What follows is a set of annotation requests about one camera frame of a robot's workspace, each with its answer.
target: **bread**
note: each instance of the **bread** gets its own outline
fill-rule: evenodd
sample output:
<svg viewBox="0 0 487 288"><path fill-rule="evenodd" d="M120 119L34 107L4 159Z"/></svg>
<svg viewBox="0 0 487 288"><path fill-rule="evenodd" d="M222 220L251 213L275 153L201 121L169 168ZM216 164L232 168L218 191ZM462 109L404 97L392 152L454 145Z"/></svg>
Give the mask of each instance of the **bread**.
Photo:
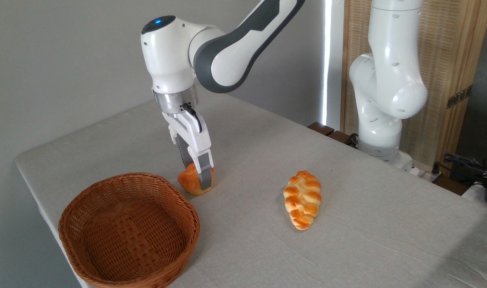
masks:
<svg viewBox="0 0 487 288"><path fill-rule="evenodd" d="M298 230L309 228L318 215L318 207L322 203L320 189L320 182L308 171L297 172L284 188L284 206Z"/></svg>
<svg viewBox="0 0 487 288"><path fill-rule="evenodd" d="M189 164L185 171L181 172L178 175L178 182L180 183L181 187L185 192L188 192L192 195L201 195L205 192L208 192L213 187L213 176L215 174L215 168L211 168L212 171L212 186L207 188L206 190L201 190L201 184L198 178L198 172L196 171L196 166L194 164Z"/></svg>

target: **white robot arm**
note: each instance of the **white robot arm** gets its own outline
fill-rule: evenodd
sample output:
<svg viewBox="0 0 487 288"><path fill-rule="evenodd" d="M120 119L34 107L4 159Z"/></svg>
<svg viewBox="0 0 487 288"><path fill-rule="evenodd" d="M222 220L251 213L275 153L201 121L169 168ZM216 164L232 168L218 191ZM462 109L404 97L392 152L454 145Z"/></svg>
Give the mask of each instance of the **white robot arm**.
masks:
<svg viewBox="0 0 487 288"><path fill-rule="evenodd" d="M359 56L350 78L359 115L359 150L405 171L412 159L399 151L402 119L427 100L417 58L423 0L373 0L368 41L372 53Z"/></svg>
<svg viewBox="0 0 487 288"><path fill-rule="evenodd" d="M207 126L194 110L198 104L194 79L215 93L238 88L256 58L304 1L261 0L229 34L175 16L156 18L143 28L141 46L153 94L185 167L195 164L201 190L212 186L213 158Z"/></svg>

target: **wicker basket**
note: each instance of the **wicker basket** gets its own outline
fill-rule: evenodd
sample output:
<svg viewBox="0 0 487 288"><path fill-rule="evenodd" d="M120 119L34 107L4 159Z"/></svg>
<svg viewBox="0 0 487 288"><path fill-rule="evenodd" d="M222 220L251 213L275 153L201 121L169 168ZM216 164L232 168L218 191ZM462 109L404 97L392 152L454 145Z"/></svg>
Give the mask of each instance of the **wicker basket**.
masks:
<svg viewBox="0 0 487 288"><path fill-rule="evenodd" d="M185 268L199 232L194 207L167 180L149 173L91 185L59 221L73 269L100 288L168 286Z"/></svg>

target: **gray wall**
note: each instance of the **gray wall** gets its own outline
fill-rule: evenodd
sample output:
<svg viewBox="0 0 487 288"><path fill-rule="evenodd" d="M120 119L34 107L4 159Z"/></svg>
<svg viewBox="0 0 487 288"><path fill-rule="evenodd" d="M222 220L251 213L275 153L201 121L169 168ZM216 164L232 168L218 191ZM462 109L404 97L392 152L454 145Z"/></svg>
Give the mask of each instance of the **gray wall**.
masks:
<svg viewBox="0 0 487 288"><path fill-rule="evenodd" d="M457 154L487 158L487 31L463 120Z"/></svg>
<svg viewBox="0 0 487 288"><path fill-rule="evenodd" d="M175 14L231 31L257 3L0 0L0 288L79 286L15 157L153 99L139 44L149 20ZM320 120L323 3L306 1L233 96Z"/></svg>

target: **white tablecloth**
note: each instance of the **white tablecloth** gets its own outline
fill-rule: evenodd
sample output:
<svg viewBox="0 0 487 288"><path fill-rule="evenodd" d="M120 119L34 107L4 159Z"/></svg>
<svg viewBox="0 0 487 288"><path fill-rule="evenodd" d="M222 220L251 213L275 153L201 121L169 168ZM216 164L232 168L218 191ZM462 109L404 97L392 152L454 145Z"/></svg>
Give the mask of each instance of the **white tablecloth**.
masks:
<svg viewBox="0 0 487 288"><path fill-rule="evenodd" d="M486 208L233 97L200 89L197 111L216 184L187 195L201 234L171 287L487 287ZM58 242L62 211L90 184L140 171L181 190L184 169L155 102L24 153L17 165ZM299 170L322 184L320 213L304 232L282 195Z"/></svg>

